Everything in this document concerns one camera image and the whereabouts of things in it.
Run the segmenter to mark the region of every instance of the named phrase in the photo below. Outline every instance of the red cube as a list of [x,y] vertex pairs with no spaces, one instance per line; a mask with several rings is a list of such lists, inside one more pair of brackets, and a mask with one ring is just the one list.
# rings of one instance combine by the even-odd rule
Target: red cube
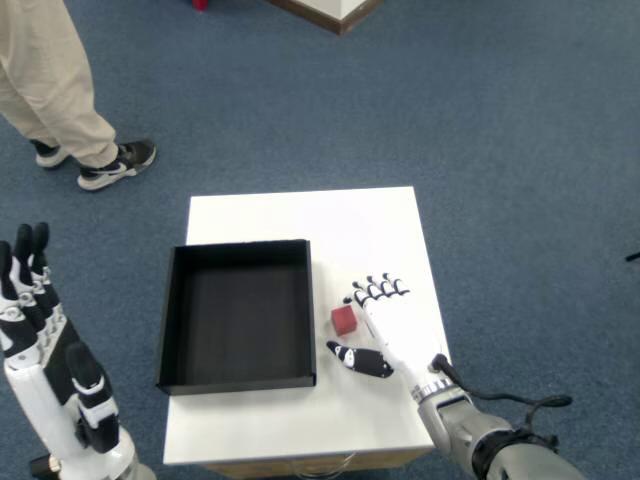
[[353,332],[358,328],[358,321],[356,320],[356,315],[353,313],[351,305],[345,305],[344,307],[332,310],[331,322],[338,336]]
[[207,4],[209,3],[208,0],[192,0],[193,3],[193,8],[195,8],[196,10],[206,10],[207,8]]

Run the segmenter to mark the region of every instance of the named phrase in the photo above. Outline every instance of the person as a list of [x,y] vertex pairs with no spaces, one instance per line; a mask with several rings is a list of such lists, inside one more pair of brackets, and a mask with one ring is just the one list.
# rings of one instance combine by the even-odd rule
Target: person
[[63,0],[0,0],[0,113],[55,168],[70,156],[78,185],[99,190],[156,157],[149,140],[116,144],[94,108],[87,56]]

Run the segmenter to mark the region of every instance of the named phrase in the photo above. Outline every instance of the blue carpet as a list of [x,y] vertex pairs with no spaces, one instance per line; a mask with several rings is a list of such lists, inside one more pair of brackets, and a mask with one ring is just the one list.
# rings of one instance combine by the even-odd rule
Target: blue carpet
[[[0,238],[50,222],[59,293],[159,479],[216,478],[162,465],[153,385],[189,197],[405,184],[464,378],[574,395],[539,429],[589,478],[637,478],[640,263],[623,261],[640,250],[637,1],[390,0],[342,38],[263,0],[68,6],[98,110],[160,156],[87,194],[2,122]],[[0,479],[28,478],[44,449],[4,379],[0,401]],[[434,454],[344,478],[465,477]]]

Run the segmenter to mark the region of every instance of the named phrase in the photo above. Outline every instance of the black cable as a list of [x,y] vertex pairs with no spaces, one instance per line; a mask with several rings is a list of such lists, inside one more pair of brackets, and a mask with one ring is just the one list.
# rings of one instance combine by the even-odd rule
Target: black cable
[[478,390],[467,387],[458,375],[458,372],[447,360],[447,357],[439,353],[431,362],[431,366],[435,370],[442,371],[447,375],[453,383],[459,386],[462,390],[468,392],[471,396],[480,398],[482,400],[511,400],[513,402],[524,403],[529,405],[527,415],[525,417],[525,425],[527,430],[533,432],[533,416],[542,407],[560,408],[571,405],[573,398],[569,395],[553,395],[550,397],[542,398],[540,400],[533,400],[531,398],[521,397],[519,395],[513,395],[512,393],[500,392],[500,393],[486,393],[479,392]]

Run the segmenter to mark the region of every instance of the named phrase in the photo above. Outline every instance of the white wall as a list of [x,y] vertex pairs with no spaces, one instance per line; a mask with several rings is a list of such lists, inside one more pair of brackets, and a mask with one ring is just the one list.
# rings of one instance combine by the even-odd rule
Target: white wall
[[297,0],[338,20],[353,12],[365,0]]

